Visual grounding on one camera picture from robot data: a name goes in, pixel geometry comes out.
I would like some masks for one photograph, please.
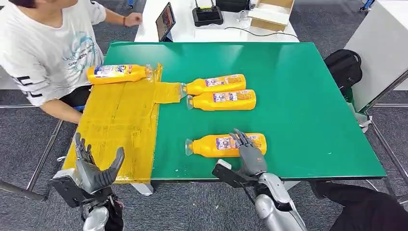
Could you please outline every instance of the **green tabletop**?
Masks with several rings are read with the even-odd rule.
[[[263,133],[268,171],[282,179],[378,178],[386,173],[313,43],[111,44],[105,64],[163,65],[163,82],[242,73],[251,111],[160,105],[153,180],[215,179],[217,158],[186,156],[184,142],[238,128]],[[238,158],[225,158],[235,169]]]

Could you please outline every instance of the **tablet screen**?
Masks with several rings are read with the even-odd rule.
[[[173,11],[170,3],[166,5],[160,16],[156,20],[157,33],[159,35],[159,41],[163,41],[167,33],[174,26],[176,21],[174,20]]]

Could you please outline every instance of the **person's hand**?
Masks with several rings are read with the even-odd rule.
[[[131,13],[128,17],[125,18],[125,26],[137,26],[142,23],[142,15],[141,13]]]

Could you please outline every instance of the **gray carpet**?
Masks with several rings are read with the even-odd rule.
[[[103,0],[110,9],[128,14],[125,0]],[[135,4],[141,12],[143,1]],[[326,57],[342,48],[364,18],[357,13],[359,0],[296,0],[291,22],[301,41],[312,41]],[[97,42],[106,52],[110,41],[132,41],[136,28],[101,24],[95,26]],[[388,103],[406,102],[406,92],[392,92]],[[18,91],[0,91],[0,104],[24,103]],[[401,159],[408,165],[408,111],[406,109],[372,109],[378,127]],[[37,165],[39,156],[51,135],[56,120],[39,109],[0,110],[0,179],[25,187]],[[77,209],[69,208],[48,179],[61,167],[56,158],[65,155],[75,126],[63,123],[56,143],[40,175],[35,190],[46,193],[46,202],[34,202],[0,191],[0,230],[4,231],[72,231],[81,230]],[[367,138],[389,175],[388,182],[397,195],[408,193],[395,166],[370,129]],[[371,181],[380,191],[387,192],[384,180]],[[371,187],[365,181],[342,181]],[[126,230],[180,231],[264,231],[253,206],[243,190],[224,183],[161,184],[151,196],[138,194],[130,185],[115,185],[124,202]],[[329,200],[317,200],[307,183],[289,190],[297,209],[311,231],[327,231],[341,212]]]

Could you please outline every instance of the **black pants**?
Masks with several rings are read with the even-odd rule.
[[[316,190],[344,206],[331,231],[408,231],[408,212],[388,194],[331,182]]]
[[[78,111],[83,111],[85,104],[87,103],[90,94],[89,90],[91,87],[92,86],[89,85],[76,88],[73,92],[60,98],[60,100]]]

